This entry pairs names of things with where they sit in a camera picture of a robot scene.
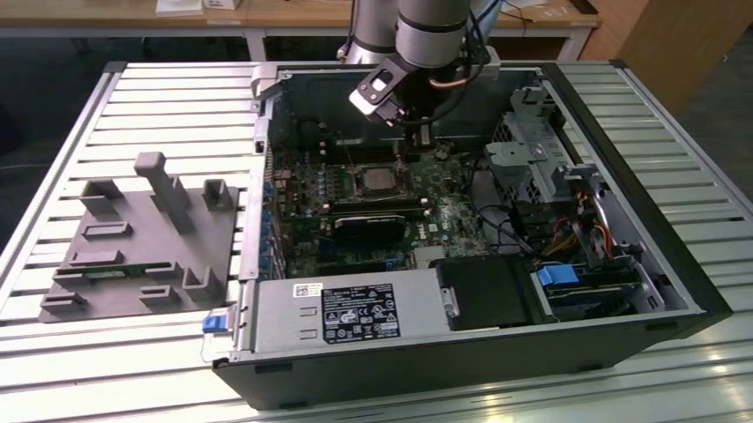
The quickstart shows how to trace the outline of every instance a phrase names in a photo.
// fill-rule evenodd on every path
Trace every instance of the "wooden table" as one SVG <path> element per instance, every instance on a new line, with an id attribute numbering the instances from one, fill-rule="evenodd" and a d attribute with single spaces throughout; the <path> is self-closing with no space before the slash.
<path id="1" fill-rule="evenodd" d="M 233 11 L 180 18 L 157 18 L 153 8 L 154 0 L 0 0 L 0 37 L 240 36 L 252 60 L 264 61 L 268 36 L 344 36 L 350 0 L 242 0 Z M 521 11 L 524 28 L 500 15 L 491 36 L 559 39 L 556 57 L 537 58 L 577 59 L 599 17 L 577 13 L 568 0 Z"/>
<path id="2" fill-rule="evenodd" d="M 248 5 L 157 18 L 156 0 L 0 0 L 0 37 L 244 37 Z"/>

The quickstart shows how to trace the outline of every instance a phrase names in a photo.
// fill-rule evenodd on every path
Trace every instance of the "warning label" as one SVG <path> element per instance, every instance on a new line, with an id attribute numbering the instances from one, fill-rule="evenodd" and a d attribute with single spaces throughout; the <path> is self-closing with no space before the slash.
<path id="1" fill-rule="evenodd" d="M 396 338 L 400 322 L 391 284 L 321 289 L 326 344 Z"/>

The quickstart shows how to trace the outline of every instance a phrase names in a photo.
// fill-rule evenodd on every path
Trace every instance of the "red wire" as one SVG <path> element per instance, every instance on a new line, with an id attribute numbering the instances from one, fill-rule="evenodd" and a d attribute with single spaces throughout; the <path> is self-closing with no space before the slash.
<path id="1" fill-rule="evenodd" d="M 551 240 L 551 242 L 556 242 L 556 232 L 559 231 L 559 225 L 561 223 L 564 223 L 567 221 L 567 218 L 561 218 L 556 221 L 556 224 L 553 225 L 553 239 Z"/>

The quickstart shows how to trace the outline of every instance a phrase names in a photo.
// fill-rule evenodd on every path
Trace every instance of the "black plastic bracket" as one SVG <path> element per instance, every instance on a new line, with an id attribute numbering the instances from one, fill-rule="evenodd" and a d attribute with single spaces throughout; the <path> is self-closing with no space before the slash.
<path id="1" fill-rule="evenodd" d="M 106 65 L 104 66 L 102 72 L 105 72 L 105 73 L 122 73 L 124 70 L 125 70 L 125 67 L 128 67 L 128 62 L 121 62 L 121 61 L 106 62 Z"/>
<path id="2" fill-rule="evenodd" d="M 608 64 L 614 69 L 630 69 L 630 67 L 627 66 L 627 64 L 622 59 L 611 59 L 608 60 Z"/>

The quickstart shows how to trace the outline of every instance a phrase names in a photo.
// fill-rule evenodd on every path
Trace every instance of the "cardboard box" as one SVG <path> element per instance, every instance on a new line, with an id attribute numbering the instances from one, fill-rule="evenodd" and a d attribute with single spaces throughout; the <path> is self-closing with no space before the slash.
<path id="1" fill-rule="evenodd" d="M 202 7 L 206 9 L 228 9 L 237 7 L 241 0 L 202 0 Z"/>

